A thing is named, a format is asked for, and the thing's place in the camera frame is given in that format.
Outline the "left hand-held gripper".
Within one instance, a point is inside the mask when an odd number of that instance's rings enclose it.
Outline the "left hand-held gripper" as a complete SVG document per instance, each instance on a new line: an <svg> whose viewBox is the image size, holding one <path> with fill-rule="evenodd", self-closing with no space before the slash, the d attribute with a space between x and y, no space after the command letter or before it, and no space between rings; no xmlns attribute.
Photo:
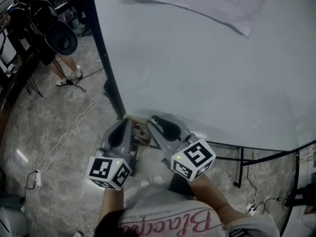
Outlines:
<svg viewBox="0 0 316 237"><path fill-rule="evenodd" d="M87 178L101 188L120 191L135 175L137 151L129 151L132 137L130 119L113 124L103 135L102 148L89 160Z"/></svg>

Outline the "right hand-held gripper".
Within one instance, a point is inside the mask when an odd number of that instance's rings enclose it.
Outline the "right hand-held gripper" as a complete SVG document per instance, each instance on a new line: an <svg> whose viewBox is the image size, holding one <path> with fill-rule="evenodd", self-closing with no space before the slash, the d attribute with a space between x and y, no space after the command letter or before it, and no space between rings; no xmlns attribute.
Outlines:
<svg viewBox="0 0 316 237"><path fill-rule="evenodd" d="M172 115L153 115L147 130L164 152L162 162L190 182L204 174L216 158L204 139L197 138Z"/></svg>

